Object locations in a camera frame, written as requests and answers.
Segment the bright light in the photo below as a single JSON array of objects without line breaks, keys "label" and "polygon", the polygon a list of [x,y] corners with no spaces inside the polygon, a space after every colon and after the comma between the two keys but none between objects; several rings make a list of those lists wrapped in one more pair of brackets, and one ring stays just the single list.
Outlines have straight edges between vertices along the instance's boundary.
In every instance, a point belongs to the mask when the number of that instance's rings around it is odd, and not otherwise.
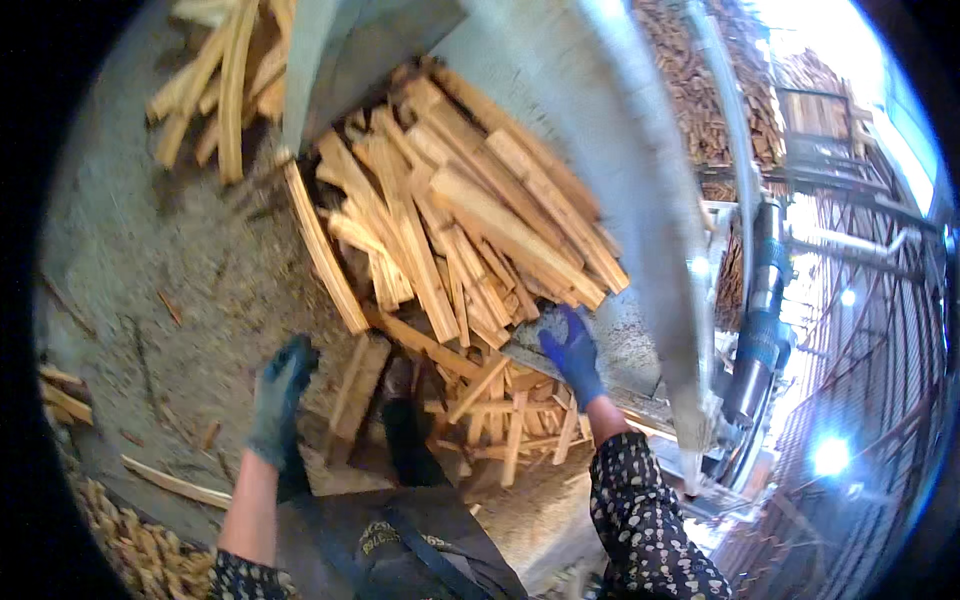
[{"label": "bright light", "polygon": [[850,463],[847,443],[835,438],[826,440],[817,448],[813,463],[818,475],[836,475]]},{"label": "bright light", "polygon": [[706,275],[710,272],[710,263],[702,256],[697,256],[690,261],[690,272],[694,275]]}]

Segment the pile of wood scraps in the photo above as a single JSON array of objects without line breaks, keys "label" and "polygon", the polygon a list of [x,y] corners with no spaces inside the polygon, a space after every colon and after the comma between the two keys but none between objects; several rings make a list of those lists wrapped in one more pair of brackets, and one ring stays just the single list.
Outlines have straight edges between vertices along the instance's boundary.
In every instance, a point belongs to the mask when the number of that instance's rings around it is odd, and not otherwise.
[{"label": "pile of wood scraps", "polygon": [[562,162],[452,71],[427,62],[402,73],[389,105],[317,143],[318,180],[346,197],[322,208],[324,223],[298,166],[284,167],[317,274],[351,332],[371,325],[368,299],[328,238],[367,255],[375,320],[416,299],[430,342],[460,349],[471,333],[502,347],[508,327],[540,315],[538,299],[594,310],[626,288],[596,201]]},{"label": "pile of wood scraps", "polygon": [[196,58],[147,103],[150,123],[163,122],[156,160],[174,166],[190,123],[204,120],[195,149],[201,166],[218,151],[220,179],[243,178],[241,131],[257,114],[283,112],[293,0],[180,0],[173,16],[210,27]]},{"label": "pile of wood scraps", "polygon": [[[782,166],[782,127],[771,90],[769,64],[754,46],[759,39],[756,20],[739,0],[710,0],[706,8],[717,19],[743,88],[744,109],[760,169]],[[672,95],[691,165],[730,166],[727,125],[713,78],[703,53],[692,46],[680,13],[662,0],[635,0],[634,14],[652,38],[657,67]]]}]

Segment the hand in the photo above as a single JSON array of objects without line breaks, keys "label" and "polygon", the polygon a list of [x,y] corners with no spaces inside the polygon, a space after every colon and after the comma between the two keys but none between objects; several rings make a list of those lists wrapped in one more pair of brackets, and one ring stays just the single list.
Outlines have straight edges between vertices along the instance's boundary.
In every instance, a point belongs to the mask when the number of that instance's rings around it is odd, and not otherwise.
[{"label": "hand", "polygon": [[297,438],[297,406],[319,359],[320,353],[310,346],[310,336],[299,333],[256,378],[247,447],[277,470],[283,470],[285,449]]},{"label": "hand", "polygon": [[566,342],[561,346],[549,331],[541,331],[540,346],[553,361],[577,399],[577,408],[583,413],[587,405],[607,392],[597,373],[597,346],[587,333],[580,315],[566,304],[560,310],[566,317]]}]

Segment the black patterned shirt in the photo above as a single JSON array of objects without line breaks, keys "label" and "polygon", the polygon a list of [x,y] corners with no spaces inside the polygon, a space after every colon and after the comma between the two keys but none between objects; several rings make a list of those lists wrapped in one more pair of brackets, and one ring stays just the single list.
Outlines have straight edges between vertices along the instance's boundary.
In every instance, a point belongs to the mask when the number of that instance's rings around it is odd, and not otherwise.
[{"label": "black patterned shirt", "polygon": [[686,536],[677,495],[663,482],[646,436],[623,433],[603,442],[590,475],[590,517],[611,560],[604,597],[733,597],[724,576]]}]

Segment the wooden board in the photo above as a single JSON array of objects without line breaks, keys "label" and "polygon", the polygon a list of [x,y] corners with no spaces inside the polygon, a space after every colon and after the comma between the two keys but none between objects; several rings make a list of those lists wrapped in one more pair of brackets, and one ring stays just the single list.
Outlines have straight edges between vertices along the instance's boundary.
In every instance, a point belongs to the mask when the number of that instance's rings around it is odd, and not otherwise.
[{"label": "wooden board", "polygon": [[558,391],[557,397],[562,403],[566,404],[566,414],[564,415],[564,424],[560,430],[560,440],[557,442],[557,449],[553,453],[553,464],[562,465],[566,462],[566,453],[570,449],[570,443],[577,432],[577,403],[566,388]]},{"label": "wooden board", "polygon": [[93,424],[93,410],[89,405],[80,402],[76,398],[61,392],[46,381],[40,381],[40,394],[43,399],[51,404],[59,406],[71,417],[79,419],[88,425]]},{"label": "wooden board", "polygon": [[480,375],[480,367],[460,354],[441,346],[436,340],[423,335],[400,319],[373,311],[367,311],[366,315],[374,327],[383,330],[392,339],[408,347],[416,354],[425,352],[433,362],[444,369],[470,380],[476,379]]},{"label": "wooden board", "polygon": [[604,241],[593,225],[576,206],[564,196],[557,185],[547,177],[540,166],[526,153],[509,133],[497,130],[490,134],[486,144],[513,174],[520,179],[540,206],[553,217],[587,264],[603,279],[608,288],[619,294],[630,284],[616,259],[607,252]]},{"label": "wooden board", "polygon": [[243,83],[247,71],[247,54],[256,19],[258,0],[244,0],[224,50],[222,81],[220,84],[220,181],[234,183],[243,178],[243,158],[240,154],[240,132],[243,130]]},{"label": "wooden board", "polygon": [[543,271],[569,283],[590,310],[596,310],[605,295],[603,290],[566,261],[517,216],[476,185],[448,167],[430,179],[434,199],[452,210],[458,220],[482,224],[484,236],[513,260],[533,272]]},{"label": "wooden board", "polygon": [[414,291],[430,320],[437,341],[442,344],[456,337],[457,319],[444,293],[437,264],[407,185],[409,170],[402,155],[386,137],[370,136],[366,145],[371,168],[380,181],[390,214],[404,241],[403,249],[407,251],[406,259],[410,265]]},{"label": "wooden board", "polygon": [[460,420],[460,417],[467,413],[470,405],[476,402],[485,391],[489,390],[493,379],[503,376],[503,370],[507,368],[508,364],[510,364],[508,357],[500,355],[499,352],[495,354],[493,360],[485,365],[476,377],[470,380],[469,387],[456,405],[450,407],[447,422],[455,423]]},{"label": "wooden board", "polygon": [[228,493],[216,492],[215,490],[209,490],[208,488],[201,488],[192,483],[187,483],[182,479],[162,473],[155,468],[147,467],[126,454],[120,455],[120,461],[124,467],[168,492],[173,492],[185,498],[224,509],[225,511],[230,508],[230,502],[232,502],[233,498]]},{"label": "wooden board", "polygon": [[326,291],[333,299],[337,310],[340,311],[340,316],[344,319],[350,333],[356,334],[367,330],[369,325],[364,317],[363,310],[361,310],[360,303],[353,295],[353,291],[347,283],[347,278],[340,269],[340,264],[337,263],[336,256],[333,255],[333,250],[326,240],[323,228],[320,227],[320,220],[317,218],[317,212],[307,195],[303,179],[300,178],[300,169],[297,167],[297,163],[291,161],[285,164],[283,175],[287,180],[290,197],[300,220],[303,242],[310,252],[317,274],[326,286]]},{"label": "wooden board", "polygon": [[357,430],[367,415],[377,381],[390,356],[390,342],[370,333],[360,336],[333,402],[324,456],[328,465],[347,462]]},{"label": "wooden board", "polygon": [[526,410],[527,393],[514,394],[514,412],[510,419],[510,433],[507,435],[506,457],[503,463],[503,475],[500,485],[509,488],[516,479],[516,459],[523,441],[523,415]]}]

